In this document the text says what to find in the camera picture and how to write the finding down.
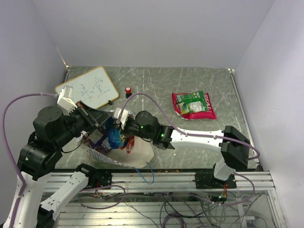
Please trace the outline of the purple snack packet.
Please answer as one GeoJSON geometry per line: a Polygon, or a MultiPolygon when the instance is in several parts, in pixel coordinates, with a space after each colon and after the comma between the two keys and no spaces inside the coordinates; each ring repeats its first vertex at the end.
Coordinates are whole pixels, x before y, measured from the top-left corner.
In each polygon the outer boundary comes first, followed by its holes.
{"type": "Polygon", "coordinates": [[[96,129],[91,134],[86,134],[84,145],[102,154],[106,154],[112,150],[106,132],[100,129],[96,129]]]}

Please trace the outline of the blue Slendy snack bag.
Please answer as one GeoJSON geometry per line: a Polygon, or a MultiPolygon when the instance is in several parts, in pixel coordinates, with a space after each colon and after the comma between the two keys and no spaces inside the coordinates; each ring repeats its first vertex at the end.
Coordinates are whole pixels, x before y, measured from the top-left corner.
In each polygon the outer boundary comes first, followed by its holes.
{"type": "Polygon", "coordinates": [[[127,138],[120,133],[120,128],[115,124],[113,118],[109,118],[105,124],[105,132],[108,137],[108,142],[112,149],[124,149],[127,145],[127,138]]]}

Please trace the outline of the green snack bag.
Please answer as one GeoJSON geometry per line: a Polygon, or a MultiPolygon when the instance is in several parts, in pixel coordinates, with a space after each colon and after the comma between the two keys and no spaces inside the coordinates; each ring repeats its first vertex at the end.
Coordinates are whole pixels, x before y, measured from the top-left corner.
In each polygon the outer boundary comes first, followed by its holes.
{"type": "Polygon", "coordinates": [[[192,114],[207,111],[207,105],[202,91],[176,95],[181,114],[192,114]]]}

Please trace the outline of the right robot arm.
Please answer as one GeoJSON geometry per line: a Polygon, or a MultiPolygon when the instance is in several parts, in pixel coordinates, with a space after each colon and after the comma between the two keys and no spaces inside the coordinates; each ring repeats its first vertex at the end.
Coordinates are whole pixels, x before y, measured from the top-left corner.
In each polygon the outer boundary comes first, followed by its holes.
{"type": "Polygon", "coordinates": [[[131,117],[126,110],[117,109],[114,118],[122,135],[136,136],[152,142],[162,150],[177,148],[199,148],[220,152],[222,157],[214,165],[209,182],[215,188],[226,183],[232,173],[248,167],[250,142],[233,126],[219,131],[191,131],[160,124],[158,119],[147,111],[131,117]]]}

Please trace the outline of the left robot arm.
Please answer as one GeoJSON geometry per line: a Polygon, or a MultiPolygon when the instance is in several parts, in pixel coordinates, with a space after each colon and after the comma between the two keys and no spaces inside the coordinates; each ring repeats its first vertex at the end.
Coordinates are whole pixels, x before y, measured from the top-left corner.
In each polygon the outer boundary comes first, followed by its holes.
{"type": "Polygon", "coordinates": [[[56,163],[63,155],[62,148],[82,131],[91,133],[109,118],[108,112],[91,109],[81,102],[77,102],[69,115],[64,115],[57,106],[39,111],[33,121],[35,130],[16,163],[17,188],[3,228],[51,228],[60,210],[80,190],[91,189],[100,183],[97,169],[82,163],[68,182],[50,198],[40,201],[56,163]]]}

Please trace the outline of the red snack bag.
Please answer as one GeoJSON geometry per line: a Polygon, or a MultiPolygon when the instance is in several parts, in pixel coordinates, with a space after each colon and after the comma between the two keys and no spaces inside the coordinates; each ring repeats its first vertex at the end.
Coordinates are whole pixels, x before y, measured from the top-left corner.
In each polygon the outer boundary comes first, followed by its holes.
{"type": "Polygon", "coordinates": [[[181,111],[179,110],[179,107],[178,107],[178,104],[177,104],[176,95],[178,95],[178,94],[176,94],[176,93],[172,93],[171,94],[171,98],[172,98],[172,102],[173,102],[173,108],[174,108],[175,112],[181,118],[186,119],[186,120],[197,120],[197,119],[211,119],[211,120],[215,120],[217,118],[216,114],[215,114],[215,112],[213,110],[213,107],[211,105],[211,101],[210,101],[210,97],[209,97],[208,93],[204,93],[204,98],[205,98],[208,110],[204,111],[204,112],[198,112],[198,113],[192,113],[192,114],[181,114],[181,111]]]}

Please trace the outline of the checkered paper bag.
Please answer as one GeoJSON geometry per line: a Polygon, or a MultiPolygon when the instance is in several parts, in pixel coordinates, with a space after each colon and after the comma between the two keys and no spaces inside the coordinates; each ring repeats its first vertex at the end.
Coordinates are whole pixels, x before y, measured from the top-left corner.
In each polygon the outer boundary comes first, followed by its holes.
{"type": "MultiPolygon", "coordinates": [[[[112,114],[111,118],[113,118],[114,111],[110,111],[110,113],[112,114]]],[[[133,118],[133,113],[130,112],[129,117],[133,118]]],[[[105,126],[102,126],[98,129],[105,131],[105,126]]],[[[140,168],[143,168],[146,165],[151,168],[149,162],[154,157],[154,152],[149,141],[145,141],[140,137],[135,136],[134,147],[130,154],[128,154],[125,149],[112,149],[108,153],[102,154],[84,145],[84,137],[86,134],[90,133],[85,131],[81,132],[80,137],[76,139],[76,145],[83,146],[88,155],[91,156],[93,159],[98,162],[115,164],[126,168],[133,168],[136,172],[138,172],[138,174],[143,178],[144,182],[146,182],[147,184],[151,185],[155,182],[155,174],[153,171],[151,171],[152,179],[150,181],[148,181],[141,173],[141,171],[139,171],[140,168]]]]}

